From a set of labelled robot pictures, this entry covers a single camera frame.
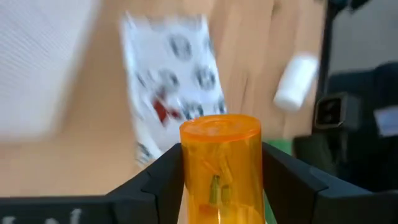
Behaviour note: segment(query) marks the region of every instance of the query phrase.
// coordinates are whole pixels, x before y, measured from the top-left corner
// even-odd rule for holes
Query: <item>translucent orange container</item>
[[[211,115],[180,127],[189,224],[264,224],[261,124]]]

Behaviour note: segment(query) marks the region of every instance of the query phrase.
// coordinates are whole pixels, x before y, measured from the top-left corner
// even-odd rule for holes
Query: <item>gray wall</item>
[[[371,0],[333,24],[330,73],[398,60],[398,0]]]

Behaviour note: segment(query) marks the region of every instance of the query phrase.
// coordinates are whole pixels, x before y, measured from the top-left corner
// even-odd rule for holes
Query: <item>wooden table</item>
[[[104,0],[62,132],[0,145],[0,196],[105,194],[140,171],[118,35],[125,10],[207,14],[229,111],[258,117],[266,139],[310,132],[315,88],[295,114],[277,109],[272,98],[295,52],[319,53],[325,2]]]

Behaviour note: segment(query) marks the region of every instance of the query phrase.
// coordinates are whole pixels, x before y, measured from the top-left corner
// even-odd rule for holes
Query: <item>black holder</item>
[[[398,223],[398,193],[373,194],[262,144],[264,190],[279,224]],[[104,196],[0,198],[2,224],[175,224],[184,178],[176,144]]]
[[[348,93],[335,93],[317,101],[314,119],[315,132],[351,132],[359,128],[361,101]]]

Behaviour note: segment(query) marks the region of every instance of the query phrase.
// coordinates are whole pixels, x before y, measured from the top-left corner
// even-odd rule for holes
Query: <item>white object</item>
[[[132,122],[140,165],[180,142],[180,125],[226,113],[204,16],[121,21]]]
[[[294,56],[280,79],[274,103],[283,110],[298,111],[317,75],[318,64],[318,58],[311,54]]]
[[[97,0],[0,0],[0,141],[55,133]]]
[[[374,112],[381,137],[398,135],[398,106],[389,106]]]

